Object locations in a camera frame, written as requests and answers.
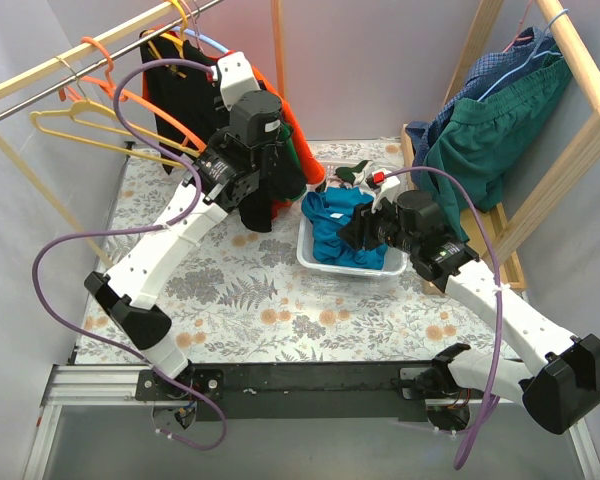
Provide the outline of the black t shirt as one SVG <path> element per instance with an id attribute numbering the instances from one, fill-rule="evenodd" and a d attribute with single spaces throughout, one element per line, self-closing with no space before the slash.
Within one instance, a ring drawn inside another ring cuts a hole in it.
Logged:
<path id="1" fill-rule="evenodd" d="M 157 36 L 152 39 L 164 58 L 180 58 L 170 43 Z M 140 47 L 141 61 L 154 61 L 149 55 L 147 43 Z M 201 53 L 184 40 L 184 55 L 187 60 L 205 66 L 216 64 L 215 57 Z M 173 77 L 167 66 L 154 67 L 143 73 L 143 98 L 158 106 L 185 127 L 190 129 L 205 144 L 211 143 L 212 135 L 229 125 L 229 112 L 224 108 L 217 85 L 199 70 L 179 66 L 187 77 Z M 278 159 L 270 168 L 256 192 L 249 195 L 239 206 L 242 224 L 249 230 L 268 233 L 279 211 L 291 205 L 304 194 L 307 178 L 302 169 L 291 164 L 278 150 Z"/>

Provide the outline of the green and white t shirt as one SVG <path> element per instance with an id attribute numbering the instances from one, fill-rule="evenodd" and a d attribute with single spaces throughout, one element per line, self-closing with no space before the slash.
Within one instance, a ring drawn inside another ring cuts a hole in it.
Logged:
<path id="1" fill-rule="evenodd" d="M 353 189 L 361 192 L 371 192 L 367 184 L 367 177 L 374 171 L 375 163 L 370 160 L 360 161 L 356 165 L 338 166 L 326 177 L 326 188 Z"/>

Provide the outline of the orange plastic hanger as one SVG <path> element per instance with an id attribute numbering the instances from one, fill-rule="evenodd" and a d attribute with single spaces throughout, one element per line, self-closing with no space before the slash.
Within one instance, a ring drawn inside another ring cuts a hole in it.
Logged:
<path id="1" fill-rule="evenodd" d="M 113 59 L 111 58 L 108 50 L 95 39 L 91 37 L 83 37 L 81 39 L 81 42 L 90 44 L 91 46 L 95 47 L 103 54 L 104 59 L 107 61 L 107 68 L 105 70 L 105 80 L 91 76 L 84 76 L 83 79 L 87 83 L 93 83 L 99 86 L 109 96 L 110 100 L 113 100 L 113 96 L 116 89 L 116 84 L 114 83 L 111 76 L 111 72 L 114 69 Z M 61 87 L 59 89 L 58 95 L 61 101 L 65 101 L 66 98 L 69 98 L 72 101 L 72 105 L 68 110 L 61 110 L 58 112 L 60 116 L 68 116 L 76 123 L 81 123 L 93 128 L 98 128 L 113 133 L 131 136 L 131 133 L 129 133 L 127 130 L 110 128 L 101 124 L 85 122 L 77 119 L 77 115 L 80 115 L 84 112 L 91 112 L 107 117 L 113 121 L 118 120 L 115 112 L 111 108 L 100 103 L 93 102 L 87 97 L 86 93 L 81 87 L 79 80 L 76 80 L 75 83 L 81 91 L 81 94 L 77 93 L 71 86 Z M 153 112 L 159 119 L 164 120 L 169 126 L 174 127 L 176 131 L 183 136 L 183 140 L 180 143 L 178 143 L 174 140 L 168 139 L 165 136 L 146 130 L 143 127 L 131 124 L 131 126 L 134 129 L 137 129 L 141 134 L 144 134 L 145 136 L 148 136 L 152 139 L 158 140 L 161 144 L 165 144 L 166 146 L 174 148 L 178 154 L 186 153 L 192 156 L 193 158 L 197 158 L 199 156 L 199 151 L 197 150 L 197 147 L 204 148 L 206 146 L 206 144 L 202 140 L 200 140 L 190 129 L 185 127 L 181 122 L 176 120 L 170 114 L 168 114 L 158 106 L 154 105 L 153 103 L 147 101 L 143 97 L 138 96 L 135 93 L 130 92 L 126 89 L 123 89 L 120 95 L 120 101 L 125 102 L 127 100 L 132 100 L 136 102 L 145 109 Z"/>

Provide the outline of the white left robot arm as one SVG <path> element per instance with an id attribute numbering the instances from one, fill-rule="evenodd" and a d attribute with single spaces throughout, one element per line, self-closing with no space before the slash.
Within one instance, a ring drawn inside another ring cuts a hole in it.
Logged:
<path id="1" fill-rule="evenodd" d="M 158 387 L 173 400 L 193 386 L 189 361 L 171 334 L 171 319 L 157 306 L 173 271 L 203 236 L 256 192 L 277 146 L 281 99 L 268 91 L 242 95 L 229 125 L 201 153 L 167 207 L 130 253 L 84 285 L 142 356 L 162 372 Z"/>

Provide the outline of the dark yellow plastic hanger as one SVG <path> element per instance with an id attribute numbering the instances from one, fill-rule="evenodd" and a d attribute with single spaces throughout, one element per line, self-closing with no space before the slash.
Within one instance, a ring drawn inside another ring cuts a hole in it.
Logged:
<path id="1" fill-rule="evenodd" d="M 186 4 L 185 1 L 181 1 L 181 0 L 171 1 L 171 4 L 179 12 L 181 20 L 182 20 L 182 24 L 184 26 L 186 26 L 187 25 L 187 13 L 189 13 L 189 14 L 192 13 L 192 10 L 190 9 L 190 7 Z M 181 59 L 185 58 L 184 41 L 177 34 L 175 34 L 173 31 L 168 31 L 168 32 L 162 33 L 160 35 L 160 38 L 162 40 L 164 40 L 165 42 L 170 43 Z M 149 51 L 149 55 L 151 56 L 152 60 L 159 60 L 159 59 L 163 58 L 161 51 L 156 47 L 155 42 L 153 40 L 150 40 L 147 42 L 147 49 Z M 180 67 L 177 65 L 167 66 L 167 69 L 170 71 L 170 73 L 173 77 L 179 77 L 181 79 L 185 79 L 187 77 L 186 73 L 181 71 Z"/>

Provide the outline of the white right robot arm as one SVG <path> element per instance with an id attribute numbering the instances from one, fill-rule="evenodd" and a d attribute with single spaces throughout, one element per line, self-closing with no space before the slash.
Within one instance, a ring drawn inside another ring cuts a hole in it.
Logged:
<path id="1" fill-rule="evenodd" d="M 499 331 L 518 355 L 494 365 L 491 356 L 458 343 L 404 381 L 405 387 L 449 398 L 464 389 L 491 392 L 523 406 L 553 434 L 564 433 L 600 404 L 600 339 L 573 334 L 497 284 L 429 194 L 406 191 L 378 208 L 359 204 L 338 235 L 354 250 L 388 246 L 407 253 L 417 274 Z"/>

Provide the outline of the blue t shirt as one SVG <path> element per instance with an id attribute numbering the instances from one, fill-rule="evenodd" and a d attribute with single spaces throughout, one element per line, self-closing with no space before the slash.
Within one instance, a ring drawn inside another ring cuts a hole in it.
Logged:
<path id="1" fill-rule="evenodd" d="M 386 246 L 355 251 L 338 236 L 338 231 L 353 219 L 354 208 L 373 200 L 372 195 L 359 188 L 329 187 L 322 192 L 306 194 L 301 211 L 312 224 L 313 256 L 318 262 L 339 267 L 383 269 Z"/>

